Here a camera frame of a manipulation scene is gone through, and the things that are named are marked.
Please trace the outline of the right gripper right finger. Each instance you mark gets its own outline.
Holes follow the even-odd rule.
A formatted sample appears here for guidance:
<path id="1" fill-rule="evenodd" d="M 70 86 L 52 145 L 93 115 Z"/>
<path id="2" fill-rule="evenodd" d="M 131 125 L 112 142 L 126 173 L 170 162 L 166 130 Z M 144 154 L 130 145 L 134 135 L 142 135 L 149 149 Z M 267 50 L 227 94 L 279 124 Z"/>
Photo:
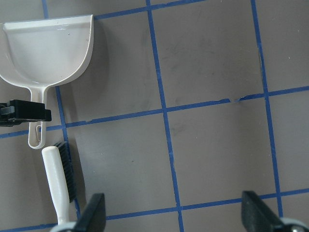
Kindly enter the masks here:
<path id="1" fill-rule="evenodd" d="M 254 191 L 242 192 L 241 222 L 247 232 L 290 231 Z"/>

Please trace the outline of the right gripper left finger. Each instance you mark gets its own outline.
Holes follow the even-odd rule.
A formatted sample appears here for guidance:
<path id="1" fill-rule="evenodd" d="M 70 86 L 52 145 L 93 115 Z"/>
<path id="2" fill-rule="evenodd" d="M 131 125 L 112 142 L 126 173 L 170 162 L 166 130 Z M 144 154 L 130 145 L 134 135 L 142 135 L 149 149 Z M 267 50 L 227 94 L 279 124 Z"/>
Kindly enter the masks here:
<path id="1" fill-rule="evenodd" d="M 83 214 L 74 225 L 73 232 L 103 232 L 106 227 L 104 193 L 95 193 Z"/>

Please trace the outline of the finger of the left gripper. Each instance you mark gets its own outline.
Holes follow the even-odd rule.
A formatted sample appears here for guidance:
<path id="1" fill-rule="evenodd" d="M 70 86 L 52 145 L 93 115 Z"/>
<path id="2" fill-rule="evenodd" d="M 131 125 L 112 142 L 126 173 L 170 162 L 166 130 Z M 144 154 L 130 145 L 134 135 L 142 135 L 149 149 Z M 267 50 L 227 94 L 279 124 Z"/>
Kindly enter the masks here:
<path id="1" fill-rule="evenodd" d="M 10 100 L 0 103 L 0 126 L 13 127 L 25 122 L 52 121 L 51 110 L 44 103 Z"/>

